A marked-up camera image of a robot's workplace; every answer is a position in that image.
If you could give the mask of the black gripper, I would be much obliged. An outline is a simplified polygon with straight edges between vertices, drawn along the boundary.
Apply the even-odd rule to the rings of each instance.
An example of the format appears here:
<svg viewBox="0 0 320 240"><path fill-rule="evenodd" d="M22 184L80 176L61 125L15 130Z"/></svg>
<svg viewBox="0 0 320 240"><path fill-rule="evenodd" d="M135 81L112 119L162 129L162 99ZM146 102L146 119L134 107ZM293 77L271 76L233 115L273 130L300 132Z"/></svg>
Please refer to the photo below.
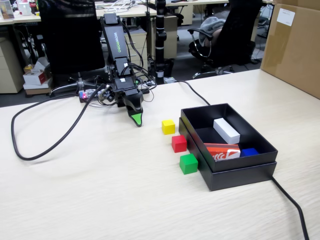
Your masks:
<svg viewBox="0 0 320 240"><path fill-rule="evenodd" d="M118 107L126 107L129 117L137 127L142 126L144 100L143 93L134 84L131 76L115 78L112 84L115 101Z"/></svg>

